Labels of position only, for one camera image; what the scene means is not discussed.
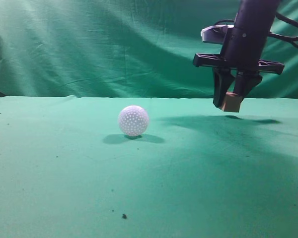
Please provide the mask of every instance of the table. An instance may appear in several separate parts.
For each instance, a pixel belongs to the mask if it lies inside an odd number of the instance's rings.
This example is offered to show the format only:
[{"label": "table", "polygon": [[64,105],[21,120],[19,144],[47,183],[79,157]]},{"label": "table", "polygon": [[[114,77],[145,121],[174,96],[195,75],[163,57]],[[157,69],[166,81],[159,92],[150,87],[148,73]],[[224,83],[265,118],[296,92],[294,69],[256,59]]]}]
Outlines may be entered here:
[{"label": "table", "polygon": [[298,238],[298,100],[0,98],[0,238],[231,237]]}]

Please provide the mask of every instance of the green fabric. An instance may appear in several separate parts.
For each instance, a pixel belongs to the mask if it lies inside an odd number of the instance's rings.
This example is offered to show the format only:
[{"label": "green fabric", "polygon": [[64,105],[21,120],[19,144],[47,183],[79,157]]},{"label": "green fabric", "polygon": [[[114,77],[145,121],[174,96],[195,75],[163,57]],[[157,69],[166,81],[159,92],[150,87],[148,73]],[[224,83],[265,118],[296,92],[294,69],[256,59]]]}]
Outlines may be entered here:
[{"label": "green fabric", "polygon": [[0,238],[33,237],[298,238],[298,100],[0,98]]},{"label": "green fabric", "polygon": [[[210,98],[210,68],[195,53],[219,53],[200,31],[234,19],[240,0],[0,0],[0,91],[6,95]],[[279,12],[298,21],[298,0]],[[272,31],[298,35],[279,20]],[[298,98],[298,50],[269,39],[265,60],[286,64],[250,97]]]}]

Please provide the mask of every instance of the white golf ball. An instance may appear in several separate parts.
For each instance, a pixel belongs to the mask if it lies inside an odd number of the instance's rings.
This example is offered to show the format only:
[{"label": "white golf ball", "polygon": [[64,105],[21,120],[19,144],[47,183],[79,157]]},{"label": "white golf ball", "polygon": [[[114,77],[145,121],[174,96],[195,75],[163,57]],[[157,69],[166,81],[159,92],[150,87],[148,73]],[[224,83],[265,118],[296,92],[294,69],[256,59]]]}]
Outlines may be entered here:
[{"label": "white golf ball", "polygon": [[138,136],[147,129],[149,116],[142,107],[131,105],[122,109],[118,122],[123,133],[129,136]]}]

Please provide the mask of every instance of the small wooden cube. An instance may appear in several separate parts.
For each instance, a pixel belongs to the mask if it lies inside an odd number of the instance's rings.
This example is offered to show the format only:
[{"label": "small wooden cube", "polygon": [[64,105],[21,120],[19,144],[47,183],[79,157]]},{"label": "small wooden cube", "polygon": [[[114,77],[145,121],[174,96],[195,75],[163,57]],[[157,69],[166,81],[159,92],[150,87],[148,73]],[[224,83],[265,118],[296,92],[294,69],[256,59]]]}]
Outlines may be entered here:
[{"label": "small wooden cube", "polygon": [[221,108],[224,112],[238,113],[240,110],[240,104],[243,101],[243,97],[237,95],[236,93],[226,93],[224,98],[223,106]]}]

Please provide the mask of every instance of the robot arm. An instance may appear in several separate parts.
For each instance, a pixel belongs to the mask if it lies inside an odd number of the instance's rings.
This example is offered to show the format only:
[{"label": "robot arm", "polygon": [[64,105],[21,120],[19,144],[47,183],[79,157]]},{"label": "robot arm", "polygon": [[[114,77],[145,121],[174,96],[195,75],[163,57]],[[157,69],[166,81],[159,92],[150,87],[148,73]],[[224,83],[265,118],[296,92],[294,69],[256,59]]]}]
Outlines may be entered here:
[{"label": "robot arm", "polygon": [[[196,67],[213,68],[213,104],[217,108],[239,112],[243,99],[262,81],[261,72],[282,74],[282,63],[260,59],[267,37],[292,44],[298,40],[270,32],[275,16],[283,17],[277,13],[280,3],[281,0],[241,0],[235,20],[217,22],[233,21],[234,25],[216,23],[202,30],[203,42],[223,45],[220,54],[195,54],[193,59]],[[232,69],[236,70],[236,77],[231,74]],[[234,81],[233,92],[227,92]]]}]

